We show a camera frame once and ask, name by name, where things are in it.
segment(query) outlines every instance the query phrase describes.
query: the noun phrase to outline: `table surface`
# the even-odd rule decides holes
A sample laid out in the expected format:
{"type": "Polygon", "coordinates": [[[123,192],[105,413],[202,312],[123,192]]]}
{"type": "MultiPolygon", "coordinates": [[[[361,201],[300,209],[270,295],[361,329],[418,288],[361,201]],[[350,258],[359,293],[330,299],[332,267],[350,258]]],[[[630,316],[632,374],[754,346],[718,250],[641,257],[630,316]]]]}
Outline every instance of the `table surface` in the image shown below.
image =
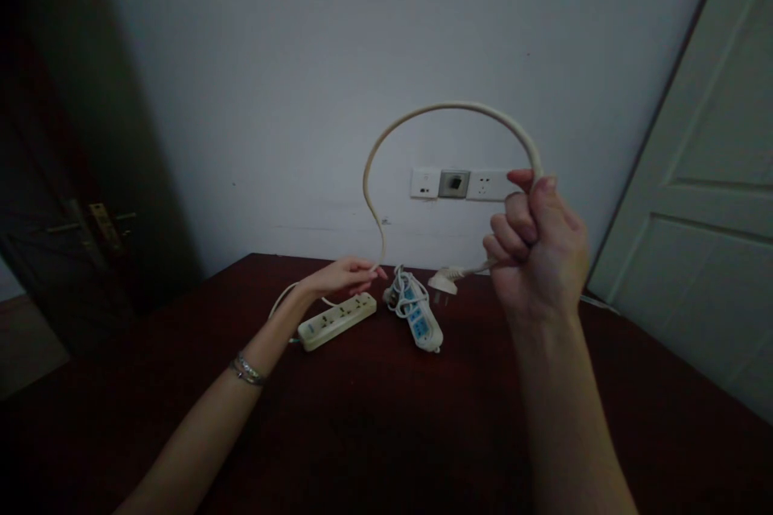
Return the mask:
{"type": "MultiPolygon", "coordinates": [[[[247,256],[13,396],[6,484],[32,512],[114,509],[279,292],[325,263],[247,256]]],[[[531,510],[515,353],[490,280],[433,310],[437,355],[383,305],[315,352],[291,344],[200,512],[531,510]]],[[[773,513],[773,427],[631,322],[587,304],[581,318],[642,513],[773,513]]]]}

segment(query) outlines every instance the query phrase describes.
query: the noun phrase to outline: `bracelet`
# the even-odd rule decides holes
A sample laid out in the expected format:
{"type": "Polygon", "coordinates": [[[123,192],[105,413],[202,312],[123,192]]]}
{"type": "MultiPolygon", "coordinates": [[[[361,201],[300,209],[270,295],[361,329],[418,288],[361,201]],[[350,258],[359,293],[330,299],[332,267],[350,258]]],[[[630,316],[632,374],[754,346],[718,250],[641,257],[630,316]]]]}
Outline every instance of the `bracelet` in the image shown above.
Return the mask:
{"type": "Polygon", "coordinates": [[[236,358],[231,360],[229,367],[236,373],[238,378],[248,384],[252,384],[252,386],[263,386],[266,384],[266,378],[247,364],[241,351],[237,354],[236,358]]]}

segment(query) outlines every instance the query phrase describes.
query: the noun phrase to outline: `white power strip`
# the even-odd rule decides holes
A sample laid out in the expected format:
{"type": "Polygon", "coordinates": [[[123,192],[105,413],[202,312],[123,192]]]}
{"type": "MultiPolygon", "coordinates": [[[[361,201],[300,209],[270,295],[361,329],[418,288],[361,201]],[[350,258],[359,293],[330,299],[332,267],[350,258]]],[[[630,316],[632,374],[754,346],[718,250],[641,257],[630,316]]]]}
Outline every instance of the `white power strip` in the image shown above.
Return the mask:
{"type": "Polygon", "coordinates": [[[354,296],[303,322],[298,327],[300,343],[306,352],[316,350],[375,312],[376,300],[372,295],[354,296]]]}
{"type": "Polygon", "coordinates": [[[427,352],[440,352],[443,331],[429,307],[429,294],[413,274],[395,267],[395,280],[384,291],[384,302],[399,318],[408,321],[416,346],[427,352]]]}

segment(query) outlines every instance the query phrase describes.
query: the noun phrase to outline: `floor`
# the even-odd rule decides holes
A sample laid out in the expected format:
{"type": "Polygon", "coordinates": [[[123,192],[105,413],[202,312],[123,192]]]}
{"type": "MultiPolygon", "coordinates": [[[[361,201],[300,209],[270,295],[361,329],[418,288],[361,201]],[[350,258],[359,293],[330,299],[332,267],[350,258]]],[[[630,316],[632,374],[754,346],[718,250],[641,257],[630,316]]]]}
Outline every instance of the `floor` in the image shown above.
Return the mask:
{"type": "Polygon", "coordinates": [[[0,302],[0,400],[70,359],[38,307],[26,295],[0,302]]]}

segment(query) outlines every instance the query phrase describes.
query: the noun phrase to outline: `door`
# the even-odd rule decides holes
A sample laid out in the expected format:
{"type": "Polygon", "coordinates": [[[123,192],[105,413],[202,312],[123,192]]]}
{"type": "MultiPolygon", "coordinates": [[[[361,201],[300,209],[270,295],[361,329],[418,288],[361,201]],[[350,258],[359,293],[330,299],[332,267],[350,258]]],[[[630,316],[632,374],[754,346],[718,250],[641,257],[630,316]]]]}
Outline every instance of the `door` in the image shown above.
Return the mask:
{"type": "Polygon", "coordinates": [[[773,422],[773,0],[707,0],[589,289],[773,422]]]}
{"type": "Polygon", "coordinates": [[[45,68],[0,38],[0,253],[72,355],[134,318],[141,291],[125,243],[134,214],[106,211],[45,68]]]}

